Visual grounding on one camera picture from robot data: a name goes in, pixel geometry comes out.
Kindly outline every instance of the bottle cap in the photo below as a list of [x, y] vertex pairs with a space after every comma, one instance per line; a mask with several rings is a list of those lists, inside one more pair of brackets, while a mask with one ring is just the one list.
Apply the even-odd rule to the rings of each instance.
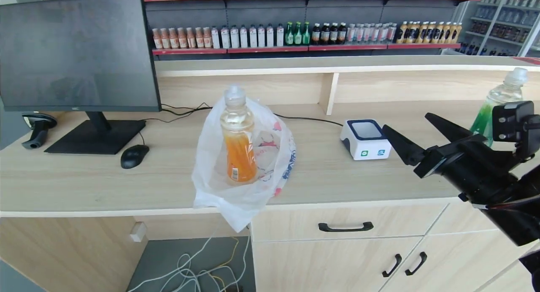
[[237, 85], [231, 85], [224, 94], [227, 106], [238, 106], [246, 103], [246, 92]]
[[509, 72], [505, 77], [505, 83], [515, 84], [522, 86], [527, 82], [527, 69], [516, 67], [513, 71]]

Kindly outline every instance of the cabinet handle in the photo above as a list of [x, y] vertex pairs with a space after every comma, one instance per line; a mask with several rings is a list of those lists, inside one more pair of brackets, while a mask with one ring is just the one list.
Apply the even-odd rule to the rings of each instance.
[[359, 229], [331, 229], [328, 226], [328, 223], [319, 223], [319, 230], [322, 232], [362, 232], [362, 231], [369, 231], [373, 228], [373, 224], [371, 221], [367, 221], [363, 223], [363, 227]]
[[414, 273], [416, 273], [416, 271], [418, 271], [418, 269], [420, 269], [420, 267], [422, 267], [422, 265], [424, 265], [426, 260], [428, 260], [428, 255], [426, 254], [426, 252], [420, 252], [420, 259], [421, 259], [420, 265], [418, 265], [418, 267], [416, 267], [416, 269], [414, 269], [412, 272], [409, 269], [405, 270], [405, 275], [407, 276], [413, 275]]
[[382, 277], [389, 277], [390, 275], [392, 275], [392, 273], [397, 269], [398, 265], [400, 265], [401, 263], [401, 255], [399, 254], [396, 254], [396, 264], [394, 265], [394, 267], [390, 270], [390, 272], [386, 272], [386, 271], [383, 271], [382, 272]]

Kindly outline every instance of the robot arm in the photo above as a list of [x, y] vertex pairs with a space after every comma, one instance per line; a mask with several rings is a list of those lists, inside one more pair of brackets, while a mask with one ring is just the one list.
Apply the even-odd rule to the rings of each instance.
[[[382, 131], [401, 160], [415, 166], [418, 177], [443, 176], [459, 190], [461, 200], [480, 209], [517, 246], [523, 246], [540, 239], [540, 165], [521, 179], [510, 171], [540, 149], [540, 115], [534, 115], [532, 101], [524, 101], [496, 106], [492, 117], [494, 140], [515, 142], [514, 152], [492, 150], [484, 144], [484, 136], [431, 113], [426, 119], [449, 144], [424, 150], [387, 125]], [[519, 261], [540, 292], [540, 250]]]

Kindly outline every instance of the green glass bottle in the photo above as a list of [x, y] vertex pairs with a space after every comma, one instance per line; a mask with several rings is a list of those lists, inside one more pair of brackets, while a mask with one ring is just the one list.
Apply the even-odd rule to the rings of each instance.
[[297, 30], [295, 31], [294, 35], [294, 45], [301, 45], [302, 44], [302, 27], [300, 26], [300, 22], [297, 22]]
[[293, 35], [293, 23], [287, 22], [287, 31], [285, 32], [285, 45], [294, 44], [294, 35]]
[[305, 31], [304, 31], [304, 34], [302, 36], [302, 44], [303, 45], [309, 45], [309, 40], [310, 40], [310, 36], [309, 36], [309, 22], [306, 22], [304, 23], [305, 24]]

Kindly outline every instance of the white plastic bag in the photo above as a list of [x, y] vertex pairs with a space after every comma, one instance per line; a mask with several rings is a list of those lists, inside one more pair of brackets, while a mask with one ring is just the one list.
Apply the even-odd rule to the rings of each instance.
[[234, 185], [227, 176], [227, 150], [219, 120], [225, 110], [223, 97], [206, 117], [191, 176], [197, 190], [193, 207], [217, 207], [236, 232], [281, 192], [296, 160], [293, 135], [285, 123], [254, 100], [246, 98], [246, 105], [255, 117], [253, 152], [258, 180]]

